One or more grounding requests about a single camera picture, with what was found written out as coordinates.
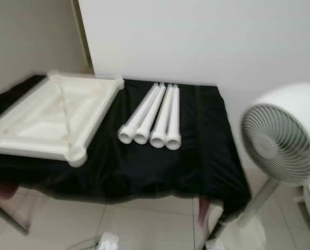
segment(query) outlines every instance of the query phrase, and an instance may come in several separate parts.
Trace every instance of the white fan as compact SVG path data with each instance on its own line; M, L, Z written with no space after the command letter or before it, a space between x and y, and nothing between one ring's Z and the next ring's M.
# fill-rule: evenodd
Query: white fan
M286 86L265 94L243 115L246 151L270 176L239 220L244 226L279 183L310 183L310 84Z

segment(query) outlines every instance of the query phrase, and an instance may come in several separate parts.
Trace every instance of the black cloth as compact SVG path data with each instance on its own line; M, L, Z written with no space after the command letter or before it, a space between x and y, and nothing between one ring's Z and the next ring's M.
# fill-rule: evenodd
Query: black cloth
M0 95L0 114L44 76L33 76ZM153 82L125 80L88 147L80 168L65 161L0 155L0 180L34 185L56 198L79 197L116 203L168 194L203 196L224 202L225 215L241 211L251 198L215 86L181 85L181 147L121 143L117 131Z

